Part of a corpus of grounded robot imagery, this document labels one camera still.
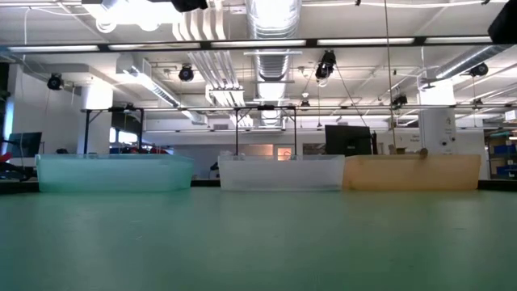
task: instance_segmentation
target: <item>ceiling light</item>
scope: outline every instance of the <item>ceiling light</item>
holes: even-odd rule
[[[233,111],[233,108],[188,108],[188,111]]]
[[[270,101],[269,99],[264,99],[264,98],[255,98],[253,99],[254,102],[257,102],[257,103],[261,103],[261,102],[267,102],[267,101]],[[287,102],[287,101],[291,101],[290,98],[282,98],[282,99],[279,99],[279,100],[275,100],[275,101],[278,101],[278,102]]]
[[[299,56],[303,54],[301,51],[283,51],[283,52],[271,52],[271,51],[260,51],[260,52],[244,52],[245,56]]]
[[[153,49],[199,49],[200,43],[169,43],[169,44],[109,44],[113,51],[125,50],[153,50]]]
[[[390,44],[413,44],[413,37],[399,37],[389,38]],[[317,45],[332,46],[332,45],[369,45],[369,44],[388,44],[388,39],[385,38],[370,38],[370,39],[327,39],[318,40]]]
[[[146,108],[146,112],[177,112],[178,108]]]
[[[60,53],[60,52],[96,52],[97,45],[55,45],[55,46],[18,46],[7,47],[12,53]]]
[[[257,86],[258,95],[268,101],[279,100],[284,97],[285,86],[283,83],[261,83]]]
[[[305,40],[239,40],[212,42],[213,48],[268,48],[305,46]]]
[[[100,32],[112,32],[117,25],[137,24],[144,31],[156,30],[161,23],[178,23],[181,13],[169,2],[111,0],[103,4],[84,4],[96,20]]]
[[[489,36],[450,36],[450,37],[427,37],[426,44],[464,44],[464,43],[487,43],[491,44]]]

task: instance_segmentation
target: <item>plastic bin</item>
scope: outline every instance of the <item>plastic bin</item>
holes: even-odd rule
[[[42,154],[41,192],[169,192],[191,185],[193,162],[169,154]]]
[[[517,145],[496,145],[494,154],[517,154]]]
[[[219,157],[221,188],[232,191],[341,190],[344,167],[338,155]]]

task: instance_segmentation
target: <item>white wall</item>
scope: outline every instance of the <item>white wall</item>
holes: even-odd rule
[[[396,130],[395,139],[397,147],[406,148],[406,151],[415,152],[422,148],[418,129]],[[388,145],[393,144],[393,133],[378,133],[377,144],[379,143],[383,144],[385,153],[388,153]],[[458,154],[480,154],[481,170],[479,179],[489,179],[488,154],[485,150],[485,134],[483,130],[458,130],[456,132],[456,146]]]
[[[12,133],[42,132],[44,146],[40,146],[40,153],[44,150],[51,154],[60,148],[76,152],[79,117],[82,115],[80,96],[73,97],[68,91],[49,90],[46,82],[25,74],[19,65],[10,67],[8,90],[14,107]],[[14,159],[12,162],[17,164],[21,161]],[[33,166],[34,159],[26,158],[23,163]]]
[[[389,152],[388,145],[393,144],[392,132],[377,131],[377,143],[382,143],[384,152]],[[418,151],[422,148],[418,129],[401,129],[395,131],[397,147],[405,147],[407,151]],[[144,133],[144,139],[157,145],[235,145],[235,133]],[[297,151],[303,154],[303,144],[325,143],[325,131],[299,131],[297,134]],[[458,154],[480,154],[481,171],[479,179],[488,179],[488,163],[485,152],[485,138],[482,130],[459,130],[456,135]],[[293,145],[294,132],[280,133],[239,133],[239,145]]]

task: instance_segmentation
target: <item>metal frame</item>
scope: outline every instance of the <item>metal frame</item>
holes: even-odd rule
[[[140,111],[140,128],[138,130],[138,152],[140,153],[140,151],[142,150],[142,136],[144,133],[144,116],[145,116],[144,111],[145,111],[145,109],[144,108],[134,108],[134,109],[131,109],[130,111],[132,111],[132,112]],[[90,133],[90,123],[93,122],[95,120],[95,118],[97,118],[97,116],[99,116],[103,112],[120,112],[120,109],[119,108],[82,109],[81,112],[86,113],[86,124],[85,124],[85,128],[84,128],[84,147],[82,149],[82,153],[88,154],[88,135]],[[90,115],[92,112],[97,112],[97,114],[95,114],[95,116],[92,119],[90,119]]]
[[[245,108],[234,108],[235,111],[235,155],[239,155],[239,121],[246,116],[252,109],[257,109],[259,111],[265,111],[265,110],[282,110],[282,112],[285,112],[285,110],[293,110],[294,111],[294,118],[292,121],[294,122],[294,155],[298,155],[298,140],[296,136],[296,107],[295,106],[257,106],[257,107],[245,107]],[[241,117],[238,118],[239,111],[241,110],[247,110],[246,113]]]
[[[146,112],[231,112],[236,109],[257,109],[257,110],[276,110],[276,109],[296,109],[303,111],[312,110],[392,110],[390,105],[344,105],[344,106],[270,106],[270,109],[263,109],[261,106],[242,106],[242,107],[188,107],[188,108],[135,108],[144,109]],[[454,108],[454,109],[481,109],[481,108],[517,108],[517,103],[486,103],[486,104],[453,104],[453,105],[417,105],[417,104],[406,104],[400,109],[413,110],[413,109],[443,109],[443,108]]]
[[[298,140],[297,140],[297,123],[296,123],[296,112],[298,110],[360,110],[360,109],[384,109],[384,110],[391,110],[392,108],[390,106],[385,105],[373,105],[373,106],[320,106],[320,107],[297,107],[297,106],[273,106],[273,105],[260,105],[260,106],[254,106],[254,107],[235,107],[235,108],[132,108],[131,111],[140,111],[141,113],[141,122],[140,122],[140,130],[138,134],[138,151],[140,152],[142,148],[142,136],[144,131],[144,116],[145,112],[181,112],[181,111],[234,111],[235,112],[235,155],[238,155],[239,152],[239,121],[244,117],[239,118],[239,111],[241,110],[247,110],[246,114],[250,112],[251,110],[259,110],[259,111],[265,111],[265,110],[282,110],[285,112],[285,110],[293,110],[293,122],[294,122],[294,154],[297,155],[297,147],[298,147]],[[513,104],[454,104],[454,105],[404,105],[401,107],[401,109],[437,109],[437,108],[455,108],[455,109],[479,109],[479,108],[517,108],[517,103]],[[82,109],[81,112],[86,113],[86,125],[85,125],[85,137],[84,137],[84,149],[83,153],[87,154],[87,147],[88,147],[88,133],[90,131],[90,122],[92,122],[100,113],[102,112],[120,112],[121,108],[107,108],[107,109]],[[97,112],[97,114],[94,116],[92,120],[90,120],[90,114],[92,112]],[[476,128],[476,129],[502,129],[500,128]],[[176,132],[181,133],[181,130],[170,130],[170,131],[163,131],[163,132]],[[209,130],[209,132],[216,132],[215,129]]]
[[[397,36],[390,37],[389,46],[392,48],[411,48],[422,46],[472,46],[491,45],[491,41],[474,41],[465,38],[475,36]],[[411,43],[397,43],[396,39],[413,39]],[[443,41],[427,43],[428,38],[440,38]],[[305,39],[266,39],[266,40],[197,40],[172,42],[142,42],[142,43],[77,43],[77,44],[34,44],[9,45],[0,44],[0,52],[12,54],[63,54],[63,53],[124,53],[124,52],[192,52],[209,50],[255,50],[255,49],[327,49],[327,48],[385,48],[386,44],[357,43],[358,40],[385,40],[386,37],[348,37],[348,38],[305,38]],[[319,40],[345,40],[342,44],[319,44]],[[97,47],[96,50],[84,49],[81,46]]]

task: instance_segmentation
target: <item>ceiling beam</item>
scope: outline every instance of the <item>ceiling beam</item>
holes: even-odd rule
[[[489,36],[405,36],[391,37],[392,48],[422,46],[472,46],[490,45]],[[0,52],[11,54],[64,54],[64,53],[137,53],[137,52],[190,52],[210,50],[255,50],[255,49],[353,49],[385,48],[385,37],[370,38],[307,38],[289,40],[200,40],[143,43],[98,43],[92,44],[0,44]]]

